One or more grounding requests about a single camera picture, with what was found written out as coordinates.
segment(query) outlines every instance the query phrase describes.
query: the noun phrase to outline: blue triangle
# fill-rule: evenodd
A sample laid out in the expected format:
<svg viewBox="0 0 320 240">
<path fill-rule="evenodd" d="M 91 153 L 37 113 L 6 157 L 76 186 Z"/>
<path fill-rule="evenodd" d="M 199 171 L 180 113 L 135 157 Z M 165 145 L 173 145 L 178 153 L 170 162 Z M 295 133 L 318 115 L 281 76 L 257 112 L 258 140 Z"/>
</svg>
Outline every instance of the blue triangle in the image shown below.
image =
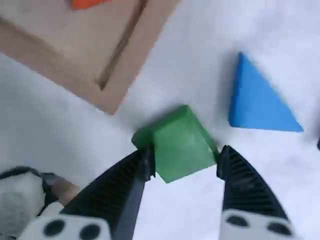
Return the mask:
<svg viewBox="0 0 320 240">
<path fill-rule="evenodd" d="M 290 109 L 243 53 L 235 77 L 229 113 L 232 127 L 303 132 Z"/>
</svg>

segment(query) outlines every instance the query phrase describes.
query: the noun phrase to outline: wooden frame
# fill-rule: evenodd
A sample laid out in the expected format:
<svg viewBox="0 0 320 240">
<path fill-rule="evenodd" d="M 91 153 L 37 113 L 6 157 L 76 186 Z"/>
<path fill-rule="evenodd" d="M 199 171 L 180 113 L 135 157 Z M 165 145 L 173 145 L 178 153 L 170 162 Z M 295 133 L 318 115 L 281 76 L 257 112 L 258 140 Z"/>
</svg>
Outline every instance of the wooden frame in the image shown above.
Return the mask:
<svg viewBox="0 0 320 240">
<path fill-rule="evenodd" d="M 5 18 L 0 18 L 0 52 L 114 114 L 179 0 L 138 1 L 110 61 L 97 79 L 88 81 L 76 64 Z"/>
</svg>

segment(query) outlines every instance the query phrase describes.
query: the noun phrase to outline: wooden block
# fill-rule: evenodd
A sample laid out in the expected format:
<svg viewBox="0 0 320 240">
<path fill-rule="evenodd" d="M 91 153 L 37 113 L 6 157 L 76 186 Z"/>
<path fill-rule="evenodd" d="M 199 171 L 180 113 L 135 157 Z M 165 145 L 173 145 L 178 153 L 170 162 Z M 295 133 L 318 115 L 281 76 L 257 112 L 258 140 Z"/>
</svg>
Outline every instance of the wooden block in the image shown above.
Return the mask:
<svg viewBox="0 0 320 240">
<path fill-rule="evenodd" d="M 115 113 L 179 0 L 0 1 L 0 52 Z"/>
</svg>

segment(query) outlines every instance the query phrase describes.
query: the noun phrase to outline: white table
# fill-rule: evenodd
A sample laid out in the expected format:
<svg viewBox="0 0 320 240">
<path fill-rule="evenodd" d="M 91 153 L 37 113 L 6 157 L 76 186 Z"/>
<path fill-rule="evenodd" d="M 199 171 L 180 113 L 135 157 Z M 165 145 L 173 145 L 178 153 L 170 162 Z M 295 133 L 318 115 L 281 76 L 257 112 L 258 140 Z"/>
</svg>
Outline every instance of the white table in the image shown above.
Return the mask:
<svg viewBox="0 0 320 240">
<path fill-rule="evenodd" d="M 113 117 L 1 55 L 1 163 L 52 171 L 84 187 L 135 149 L 135 129 L 188 104 L 221 146 L 232 145 L 264 177 L 298 233 L 317 239 L 319 12 L 315 0 L 183 0 Z M 229 127 L 239 51 L 287 102 L 303 133 Z M 218 239 L 223 182 L 215 171 L 149 182 L 134 239 Z"/>
</svg>

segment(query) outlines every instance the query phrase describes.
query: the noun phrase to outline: green block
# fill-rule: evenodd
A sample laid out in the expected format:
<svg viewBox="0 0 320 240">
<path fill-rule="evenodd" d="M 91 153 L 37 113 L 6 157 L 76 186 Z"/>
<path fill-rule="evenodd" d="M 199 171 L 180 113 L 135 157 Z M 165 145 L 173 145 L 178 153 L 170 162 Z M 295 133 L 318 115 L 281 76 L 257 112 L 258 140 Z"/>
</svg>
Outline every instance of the green block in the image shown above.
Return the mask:
<svg viewBox="0 0 320 240">
<path fill-rule="evenodd" d="M 155 169 L 166 183 L 214 165 L 219 154 L 216 143 L 187 105 L 138 130 L 131 141 L 138 149 L 154 144 Z"/>
</svg>

